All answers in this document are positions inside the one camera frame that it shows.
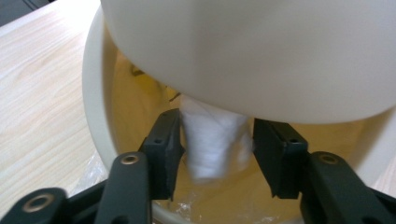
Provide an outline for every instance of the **white cloth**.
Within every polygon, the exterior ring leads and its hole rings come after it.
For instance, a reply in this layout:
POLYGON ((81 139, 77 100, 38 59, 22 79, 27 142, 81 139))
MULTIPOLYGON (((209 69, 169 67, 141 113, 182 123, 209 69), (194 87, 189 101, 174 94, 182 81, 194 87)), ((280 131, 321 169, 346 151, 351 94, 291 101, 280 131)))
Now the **white cloth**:
POLYGON ((186 95, 181 97, 180 111, 186 134, 187 165, 195 183, 224 177, 235 147, 239 150, 240 167, 246 165, 252 149, 247 116, 186 95))

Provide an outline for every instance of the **wooden table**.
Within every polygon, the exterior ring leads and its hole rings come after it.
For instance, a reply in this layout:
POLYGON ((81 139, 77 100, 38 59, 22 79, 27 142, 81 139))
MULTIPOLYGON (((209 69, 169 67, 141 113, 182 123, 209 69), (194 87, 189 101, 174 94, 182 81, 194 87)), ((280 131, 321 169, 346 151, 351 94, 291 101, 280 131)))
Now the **wooden table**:
MULTIPOLYGON (((0 27, 0 217, 35 189, 70 192, 94 154, 81 66, 98 6, 58 0, 0 27)), ((396 196, 395 170, 375 187, 396 196)))

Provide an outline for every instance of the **light wood surface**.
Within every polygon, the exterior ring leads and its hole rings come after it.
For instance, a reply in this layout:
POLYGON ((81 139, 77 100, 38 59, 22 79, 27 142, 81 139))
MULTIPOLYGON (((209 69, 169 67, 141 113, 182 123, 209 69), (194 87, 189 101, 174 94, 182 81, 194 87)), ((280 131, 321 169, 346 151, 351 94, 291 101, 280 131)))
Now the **light wood surface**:
POLYGON ((70 191, 95 147, 81 92, 98 0, 58 0, 0 27, 0 217, 41 188, 70 191))

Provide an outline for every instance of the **table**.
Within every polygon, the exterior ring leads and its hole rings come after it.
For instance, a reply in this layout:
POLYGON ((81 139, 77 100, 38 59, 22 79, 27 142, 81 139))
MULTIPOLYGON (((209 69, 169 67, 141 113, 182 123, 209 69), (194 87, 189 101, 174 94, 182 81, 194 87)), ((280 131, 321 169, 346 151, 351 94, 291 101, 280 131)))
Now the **table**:
POLYGON ((0 217, 41 188, 70 192, 95 152, 81 67, 99 0, 59 0, 0 27, 0 217))

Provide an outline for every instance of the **white tissue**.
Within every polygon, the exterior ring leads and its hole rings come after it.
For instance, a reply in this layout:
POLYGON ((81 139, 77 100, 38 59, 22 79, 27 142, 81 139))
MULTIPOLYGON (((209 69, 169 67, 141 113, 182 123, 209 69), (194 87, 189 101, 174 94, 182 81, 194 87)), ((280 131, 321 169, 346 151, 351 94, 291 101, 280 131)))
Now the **white tissue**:
POLYGON ((239 149, 240 167, 247 164, 252 149, 247 116, 186 95, 181 97, 180 112, 186 134, 187 166, 195 183, 224 177, 235 147, 239 149))

